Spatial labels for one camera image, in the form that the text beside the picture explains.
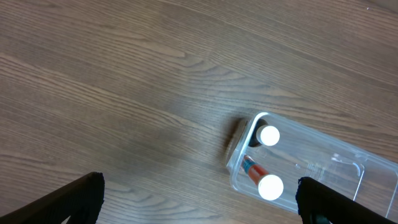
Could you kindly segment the orange tube white cap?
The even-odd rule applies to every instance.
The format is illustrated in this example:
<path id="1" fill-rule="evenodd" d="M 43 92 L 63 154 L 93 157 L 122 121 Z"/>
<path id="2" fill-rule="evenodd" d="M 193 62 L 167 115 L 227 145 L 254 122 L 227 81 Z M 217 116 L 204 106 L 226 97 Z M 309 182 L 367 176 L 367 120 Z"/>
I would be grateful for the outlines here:
<path id="1" fill-rule="evenodd" d="M 243 157 L 241 166 L 244 172 L 257 186 L 257 191 L 261 198 L 273 201 L 282 195 L 284 184 L 280 177 L 270 174 L 263 166 L 259 165 L 247 155 Z"/>

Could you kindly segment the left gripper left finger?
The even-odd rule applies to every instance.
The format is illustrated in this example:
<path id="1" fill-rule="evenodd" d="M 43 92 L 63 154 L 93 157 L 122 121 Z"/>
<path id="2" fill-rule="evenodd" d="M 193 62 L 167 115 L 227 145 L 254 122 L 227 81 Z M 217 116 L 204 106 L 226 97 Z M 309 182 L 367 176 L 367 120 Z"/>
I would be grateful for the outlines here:
<path id="1" fill-rule="evenodd" d="M 1 217 L 1 223 L 96 223 L 104 202 L 105 181 L 90 172 L 42 198 Z"/>

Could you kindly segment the black bottle white cap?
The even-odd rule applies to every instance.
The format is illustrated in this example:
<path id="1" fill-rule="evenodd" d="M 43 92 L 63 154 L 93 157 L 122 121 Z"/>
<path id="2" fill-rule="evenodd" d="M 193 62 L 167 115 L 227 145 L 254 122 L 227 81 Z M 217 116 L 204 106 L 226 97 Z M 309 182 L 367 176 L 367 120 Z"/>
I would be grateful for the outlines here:
<path id="1" fill-rule="evenodd" d="M 259 119 L 249 140 L 249 147 L 274 146 L 279 142 L 280 132 L 264 119 Z"/>

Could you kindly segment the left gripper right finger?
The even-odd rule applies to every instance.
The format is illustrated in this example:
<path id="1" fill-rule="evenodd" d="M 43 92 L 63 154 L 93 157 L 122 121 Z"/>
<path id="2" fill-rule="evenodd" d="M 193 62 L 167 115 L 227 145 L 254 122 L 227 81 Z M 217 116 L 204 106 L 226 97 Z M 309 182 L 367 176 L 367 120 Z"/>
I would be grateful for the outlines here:
<path id="1" fill-rule="evenodd" d="M 295 199 L 303 224 L 395 224 L 311 177 L 298 180 Z"/>

